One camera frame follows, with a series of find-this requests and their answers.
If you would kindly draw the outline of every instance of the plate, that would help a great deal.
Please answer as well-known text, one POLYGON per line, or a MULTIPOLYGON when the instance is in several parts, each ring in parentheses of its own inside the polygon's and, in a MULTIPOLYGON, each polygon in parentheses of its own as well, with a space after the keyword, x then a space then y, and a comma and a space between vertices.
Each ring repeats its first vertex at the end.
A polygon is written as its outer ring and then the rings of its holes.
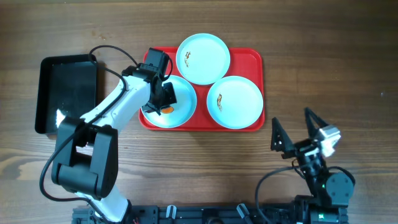
POLYGON ((211 34, 195 34, 178 48, 176 63, 185 79, 197 85, 209 85, 225 75, 231 56, 220 38, 211 34))
POLYGON ((177 102, 172 104, 173 112, 169 114, 162 113, 160 116, 157 113, 145 113, 145 118, 153 125, 160 128, 175 128, 187 122, 195 112, 197 107, 197 94, 192 85, 185 79, 171 75, 170 78, 163 82, 173 83, 175 97, 177 102))
POLYGON ((258 87, 247 78, 229 76, 216 82, 207 94, 210 116, 221 126, 241 129, 260 117, 264 100, 258 87))

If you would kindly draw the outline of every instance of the wooden table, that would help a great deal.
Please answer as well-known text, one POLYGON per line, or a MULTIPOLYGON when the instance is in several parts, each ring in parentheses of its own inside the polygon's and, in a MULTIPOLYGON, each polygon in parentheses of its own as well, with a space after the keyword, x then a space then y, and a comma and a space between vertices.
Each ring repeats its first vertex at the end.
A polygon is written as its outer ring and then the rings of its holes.
MULTIPOLYGON (((267 121, 255 133, 155 132, 135 114, 119 137, 117 180, 134 205, 253 203, 261 176, 290 165, 270 151, 271 118, 298 141, 307 137, 303 109, 309 106, 341 129, 327 162, 356 177, 351 223, 398 220, 396 2, 14 2, 21 4, 0 5, 0 223, 70 223, 72 208, 83 205, 51 202, 39 191, 55 145, 34 131, 43 58, 111 44, 141 61, 149 47, 178 46, 201 32, 260 52, 267 121)), ((131 64, 113 50, 96 56, 119 72, 131 64)), ((118 80, 109 74, 101 80, 103 98, 118 80)), ((71 196, 49 176, 51 194, 71 196)), ((267 180, 260 195, 289 202, 308 193, 295 172, 285 172, 267 180)))

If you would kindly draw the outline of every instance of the black rectangular container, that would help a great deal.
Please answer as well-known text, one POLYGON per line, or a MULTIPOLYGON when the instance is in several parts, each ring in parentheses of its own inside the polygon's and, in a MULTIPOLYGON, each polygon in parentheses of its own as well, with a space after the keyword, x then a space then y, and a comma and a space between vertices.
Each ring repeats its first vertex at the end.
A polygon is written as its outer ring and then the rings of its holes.
POLYGON ((88 55, 47 57, 40 67, 35 130, 55 134, 65 116, 79 118, 97 105, 97 68, 88 55))

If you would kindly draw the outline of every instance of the wooden surface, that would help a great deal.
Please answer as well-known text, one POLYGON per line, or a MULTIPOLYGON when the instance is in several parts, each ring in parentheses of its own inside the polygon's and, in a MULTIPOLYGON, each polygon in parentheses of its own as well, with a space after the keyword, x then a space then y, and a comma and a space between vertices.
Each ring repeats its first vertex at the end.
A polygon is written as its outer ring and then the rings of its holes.
MULTIPOLYGON (((119 137, 117 180, 134 205, 253 203, 261 176, 290 165, 269 149, 271 118, 298 141, 307 136, 309 106, 341 129, 327 162, 356 177, 351 223, 398 222, 397 2, 15 2, 29 4, 0 5, 0 223, 70 223, 72 208, 83 205, 51 202, 39 191, 55 145, 34 131, 43 58, 111 44, 141 61, 149 47, 178 46, 200 32, 262 55, 267 121, 255 133, 153 132, 135 114, 119 137)), ((131 64, 113 50, 96 55, 119 72, 131 64)), ((107 74, 102 95, 116 82, 107 74)), ((45 186, 70 196, 49 175, 45 186)), ((268 180, 260 193, 265 202, 297 194, 308 190, 294 172, 268 180)))

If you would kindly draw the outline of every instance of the red tray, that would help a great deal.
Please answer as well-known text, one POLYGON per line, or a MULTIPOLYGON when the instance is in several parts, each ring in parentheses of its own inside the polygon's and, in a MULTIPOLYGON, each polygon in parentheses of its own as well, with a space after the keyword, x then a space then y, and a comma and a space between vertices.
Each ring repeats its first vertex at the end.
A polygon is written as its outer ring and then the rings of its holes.
MULTIPOLYGON (((172 75, 181 76, 177 65, 175 63, 175 55, 178 47, 155 47, 163 50, 173 59, 172 75)), ((253 49, 245 47, 230 48, 231 65, 224 77, 230 75, 238 75, 251 80, 260 89, 262 97, 264 98, 264 79, 262 74, 262 59, 258 52, 253 49)), ((170 71, 170 66, 167 68, 166 74, 170 71)), ((198 104, 192 117, 183 125, 176 128, 159 128, 151 124, 139 110, 139 121, 143 127, 154 131, 228 131, 228 132, 251 132, 257 131, 261 128, 266 120, 265 104, 259 119, 247 128, 243 129, 228 129, 219 125, 211 118, 206 105, 207 93, 212 85, 196 85, 191 83, 197 93, 198 104)))

